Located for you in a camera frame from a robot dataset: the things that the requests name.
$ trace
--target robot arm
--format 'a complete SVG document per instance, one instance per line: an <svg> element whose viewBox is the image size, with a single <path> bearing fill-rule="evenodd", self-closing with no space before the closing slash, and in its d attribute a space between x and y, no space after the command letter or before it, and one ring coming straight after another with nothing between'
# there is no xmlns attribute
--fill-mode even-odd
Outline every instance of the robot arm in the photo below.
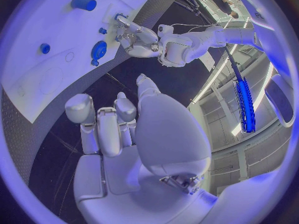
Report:
<svg viewBox="0 0 299 224"><path fill-rule="evenodd" d="M253 28L226 28L212 25L202 32L174 34L173 26L160 25L157 35L138 26L122 15L118 21L117 39L134 57L158 57L168 67L182 67L203 56L209 47L224 47L226 43L248 44L262 50Z"/></svg>

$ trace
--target blue knob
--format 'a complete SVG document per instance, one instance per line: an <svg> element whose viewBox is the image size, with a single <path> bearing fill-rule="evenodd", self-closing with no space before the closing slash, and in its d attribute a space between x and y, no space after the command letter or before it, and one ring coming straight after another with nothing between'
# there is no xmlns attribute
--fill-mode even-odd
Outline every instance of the blue knob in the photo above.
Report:
<svg viewBox="0 0 299 224"><path fill-rule="evenodd" d="M41 46L39 48L43 54L47 54L50 51L50 45L47 43L41 44Z"/></svg>
<svg viewBox="0 0 299 224"><path fill-rule="evenodd" d="M71 2L72 8L79 8L87 11L95 9L97 2L95 0L73 0Z"/></svg>
<svg viewBox="0 0 299 224"><path fill-rule="evenodd" d="M107 52L107 43L105 41L97 42L91 50L92 61L91 64L93 66L98 66L98 60L102 58Z"/></svg>
<svg viewBox="0 0 299 224"><path fill-rule="evenodd" d="M99 30L99 33L105 35L105 34L107 34L107 30L101 27Z"/></svg>

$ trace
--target perforated surface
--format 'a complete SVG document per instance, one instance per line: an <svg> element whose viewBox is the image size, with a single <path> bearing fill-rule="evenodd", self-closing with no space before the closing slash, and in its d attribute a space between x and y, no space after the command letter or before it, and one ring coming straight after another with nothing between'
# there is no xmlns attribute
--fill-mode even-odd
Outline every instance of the perforated surface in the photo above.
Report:
<svg viewBox="0 0 299 224"><path fill-rule="evenodd" d="M134 22L152 28L174 0L148 0ZM45 136L64 112L65 102L84 92L105 73L127 60L129 55L120 47L115 58L94 69L60 93L31 124L15 108L5 91L2 92L2 121L6 142L12 159L25 183L28 183L33 161Z"/></svg>

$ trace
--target dark floor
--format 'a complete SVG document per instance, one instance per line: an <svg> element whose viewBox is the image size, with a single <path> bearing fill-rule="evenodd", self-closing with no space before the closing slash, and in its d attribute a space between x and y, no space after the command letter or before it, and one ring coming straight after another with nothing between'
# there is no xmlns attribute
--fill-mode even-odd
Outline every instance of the dark floor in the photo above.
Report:
<svg viewBox="0 0 299 224"><path fill-rule="evenodd" d="M153 30L157 31L159 24L173 23L202 24L194 14L173 4ZM186 26L176 26L174 32L182 34L189 29L190 27ZM222 52L213 48L209 51L215 62L218 62ZM96 110L112 106L120 91L137 105L136 78L140 73L152 78L161 92L185 106L209 76L209 72L198 59L183 68L168 68L162 66L156 58L130 58L96 81L85 92L93 97ZM73 196L75 168L82 154L80 126L70 122L63 113L42 143L29 180L29 187L34 194L69 224L85 223Z"/></svg>

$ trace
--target blue cylinder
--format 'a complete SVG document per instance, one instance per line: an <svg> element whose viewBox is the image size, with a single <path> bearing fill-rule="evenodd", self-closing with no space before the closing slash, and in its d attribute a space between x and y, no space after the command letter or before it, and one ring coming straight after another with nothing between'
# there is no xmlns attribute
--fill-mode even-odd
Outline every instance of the blue cylinder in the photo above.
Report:
<svg viewBox="0 0 299 224"><path fill-rule="evenodd" d="M47 43L43 43L43 44L41 44L39 49L43 54L47 54L50 51L50 45Z"/></svg>
<svg viewBox="0 0 299 224"><path fill-rule="evenodd" d="M73 0L71 3L72 8L79 8L86 11L95 9L97 2L95 0Z"/></svg>

